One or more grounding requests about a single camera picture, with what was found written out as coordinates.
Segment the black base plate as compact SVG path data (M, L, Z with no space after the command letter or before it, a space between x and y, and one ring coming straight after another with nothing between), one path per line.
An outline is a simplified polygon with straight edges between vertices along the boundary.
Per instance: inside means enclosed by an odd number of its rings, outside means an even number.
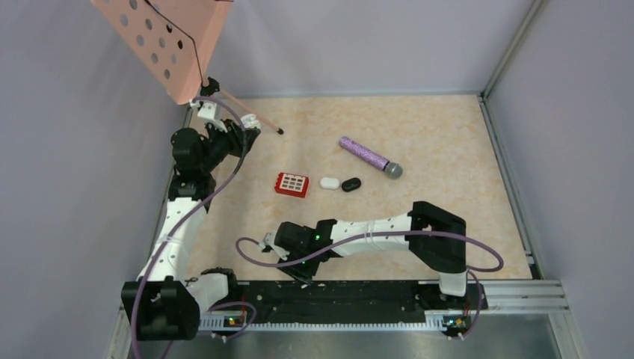
M470 283L463 297L444 295L436 281L327 280L240 282L225 298L237 305L202 316L203 330L264 328L381 327L426 324L442 313L449 324L475 310L486 310L484 287Z

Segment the black earbud charging case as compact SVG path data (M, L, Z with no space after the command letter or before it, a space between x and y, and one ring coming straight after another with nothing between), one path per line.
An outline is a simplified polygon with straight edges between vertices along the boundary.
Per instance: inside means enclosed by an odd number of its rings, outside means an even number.
M357 190L361 187L362 185L362 181L360 178L358 177L352 177L350 179L347 179L345 181L343 181L341 183L341 189L344 192L350 192L350 191L354 191Z

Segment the white oval earbud case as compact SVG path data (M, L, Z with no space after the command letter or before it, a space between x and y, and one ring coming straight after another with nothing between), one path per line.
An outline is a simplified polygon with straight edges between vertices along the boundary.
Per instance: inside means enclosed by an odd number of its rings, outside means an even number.
M337 190L340 187L340 181L332 177L323 177L319 180L319 186L327 190Z

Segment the purple glitter microphone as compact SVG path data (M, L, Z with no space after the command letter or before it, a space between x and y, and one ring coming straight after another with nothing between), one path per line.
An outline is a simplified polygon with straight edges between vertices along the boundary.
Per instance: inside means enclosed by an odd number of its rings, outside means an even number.
M399 179L403 174L403 168L400 164L392 162L384 156L370 150L368 147L352 140L349 137L343 136L339 139L339 146L349 153L355 155L359 159L362 159L372 167L385 173L390 179Z

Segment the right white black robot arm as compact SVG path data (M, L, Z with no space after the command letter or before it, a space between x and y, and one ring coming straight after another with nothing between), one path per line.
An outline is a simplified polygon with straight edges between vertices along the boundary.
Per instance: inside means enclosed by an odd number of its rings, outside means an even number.
M374 221L325 219L314 228L285 221L267 233L261 249L279 257L281 271L311 283L321 263L370 251L409 251L439 274L438 297L460 307L467 288L464 219L429 202L417 201L401 215Z

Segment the aluminium front rail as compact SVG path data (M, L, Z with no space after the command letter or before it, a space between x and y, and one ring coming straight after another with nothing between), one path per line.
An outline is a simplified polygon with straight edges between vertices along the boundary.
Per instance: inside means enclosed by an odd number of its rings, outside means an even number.
M228 294L208 305L194 299L201 287L201 280L126 283L120 319L129 321L134 345L257 331L428 331L444 340L473 333L489 316L508 316L518 329L522 319L545 315L560 355L585 356L557 280L470 280L463 297L444 295L434 280L231 280Z

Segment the white square earbud case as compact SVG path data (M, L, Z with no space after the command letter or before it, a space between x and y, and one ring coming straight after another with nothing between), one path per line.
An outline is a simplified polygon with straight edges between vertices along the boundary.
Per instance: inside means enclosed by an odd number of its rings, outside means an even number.
M241 122L246 129L261 129L261 123L255 114L242 116Z

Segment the red grid box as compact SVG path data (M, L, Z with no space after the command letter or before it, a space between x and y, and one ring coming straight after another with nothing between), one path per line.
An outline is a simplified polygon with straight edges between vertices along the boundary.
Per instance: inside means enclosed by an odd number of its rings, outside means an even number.
M306 176L280 172L277 176L274 190L278 194L305 198L309 183L310 179Z

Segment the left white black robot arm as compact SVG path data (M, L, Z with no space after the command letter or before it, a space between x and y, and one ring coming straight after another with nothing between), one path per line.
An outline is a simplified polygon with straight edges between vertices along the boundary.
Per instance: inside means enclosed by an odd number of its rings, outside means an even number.
M198 230L209 212L209 196L218 185L212 171L228 156L243 161L261 132L254 114L240 123L224 120L224 129L206 124L206 135L183 128L171 139L173 178L163 227L151 257L137 280L123 284L121 299L138 341L191 340L200 317L214 304L237 305L240 290L230 269L211 269L186 279Z

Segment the pink perforated music stand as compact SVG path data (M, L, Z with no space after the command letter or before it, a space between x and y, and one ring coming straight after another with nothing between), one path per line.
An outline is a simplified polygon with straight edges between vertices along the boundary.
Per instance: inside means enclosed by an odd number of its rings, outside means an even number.
M231 1L94 1L179 105L197 109L227 91L206 75Z

